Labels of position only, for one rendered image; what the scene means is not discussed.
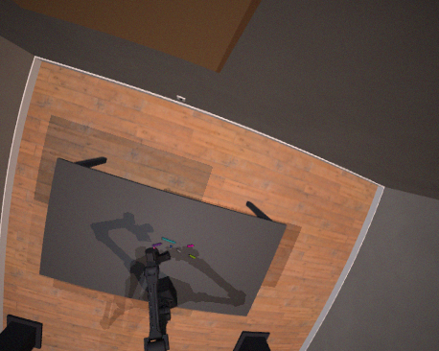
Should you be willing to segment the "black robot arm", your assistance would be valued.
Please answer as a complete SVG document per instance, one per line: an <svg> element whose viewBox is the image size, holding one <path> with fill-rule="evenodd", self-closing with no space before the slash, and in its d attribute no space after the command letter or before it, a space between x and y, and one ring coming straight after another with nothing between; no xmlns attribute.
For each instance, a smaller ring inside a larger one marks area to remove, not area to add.
<svg viewBox="0 0 439 351"><path fill-rule="evenodd" d="M168 321L171 320L169 311L171 311L170 308L173 300L171 298L159 297L157 290L159 283L157 280L157 274L159 274L159 265L162 262L171 260L170 252L166 251L159 255L158 251L155 252L153 247L145 250L147 257L147 268L145 267L143 269L143 274L146 276L149 292L150 334L148 338L144 338L144 351L170 350L169 337L168 334L166 334L165 327L167 327ZM156 265L157 263L158 265ZM157 304L157 301L159 304ZM162 341L156 341L160 339L162 339Z"/></svg>

